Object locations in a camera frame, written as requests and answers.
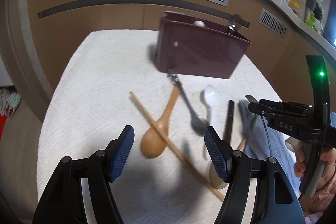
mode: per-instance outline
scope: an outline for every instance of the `blue towel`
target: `blue towel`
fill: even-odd
[[[243,121],[243,133],[247,138],[247,143],[244,153],[250,158],[266,160],[270,156],[268,140],[263,126],[263,122],[259,115],[251,113],[248,110],[248,101],[240,101],[238,107],[241,112]],[[336,113],[330,113],[330,125],[336,127]],[[273,157],[275,157],[281,164],[282,169],[286,173],[294,191],[297,193],[299,190],[300,180],[294,174],[294,160],[291,152],[285,146],[283,137],[279,131],[267,127],[270,145],[272,148]]]

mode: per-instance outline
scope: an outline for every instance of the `dark gray spoon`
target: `dark gray spoon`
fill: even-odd
[[[169,73],[168,76],[172,79],[172,81],[174,82],[174,84],[178,87],[178,89],[180,90],[180,94],[183,98],[183,100],[185,101],[190,115],[191,115],[191,127],[193,128],[193,130],[203,136],[204,135],[204,130],[209,126],[209,123],[207,120],[205,119],[200,119],[199,116],[196,114],[195,110],[192,108],[187,96],[185,95],[185,92],[182,88],[181,82],[178,78],[178,76],[174,73]]]

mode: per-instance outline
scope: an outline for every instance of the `white tablecloth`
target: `white tablecloth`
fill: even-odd
[[[120,214],[128,223],[213,223],[221,202],[180,164],[166,148],[155,159],[140,152],[140,140],[149,125],[134,106],[128,92],[133,90],[149,112],[158,119],[165,109],[172,84],[158,72],[150,59],[157,41],[156,31],[106,30],[93,32],[73,54],[48,108],[38,148],[38,198],[59,160],[89,157],[119,136],[125,125],[132,125],[135,140],[121,176],[111,184]],[[213,85],[219,93],[214,108],[214,128],[222,136],[228,100],[236,103],[246,94],[279,101],[270,84],[253,63],[243,56],[231,78],[216,79],[180,75],[192,106],[200,117],[206,107],[200,92]],[[242,123],[235,108],[231,146],[241,141]],[[203,159],[204,140],[193,132],[190,114],[181,98],[173,109],[169,137],[196,168],[208,175],[209,162]],[[95,223],[87,180],[82,180],[89,223]],[[249,195],[243,223],[249,223],[254,193]]]

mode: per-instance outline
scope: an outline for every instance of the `blue curtain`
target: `blue curtain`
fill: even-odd
[[[330,8],[328,13],[327,22],[325,24],[323,37],[335,47],[336,39],[336,0],[330,1]]]

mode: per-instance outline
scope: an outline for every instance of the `blue gripper pad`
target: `blue gripper pad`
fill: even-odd
[[[221,179],[223,179],[223,181],[226,181],[228,179],[227,163],[221,151],[219,150],[212,134],[210,133],[209,128],[206,128],[204,131],[204,142],[209,152],[213,166],[215,167],[215,170],[217,172],[217,175]]]
[[[132,148],[134,142],[134,129],[130,126],[125,133],[123,139],[120,142],[117,151],[111,161],[111,171],[109,173],[109,181],[114,182],[117,177],[121,175],[121,172],[125,166],[128,154]]]

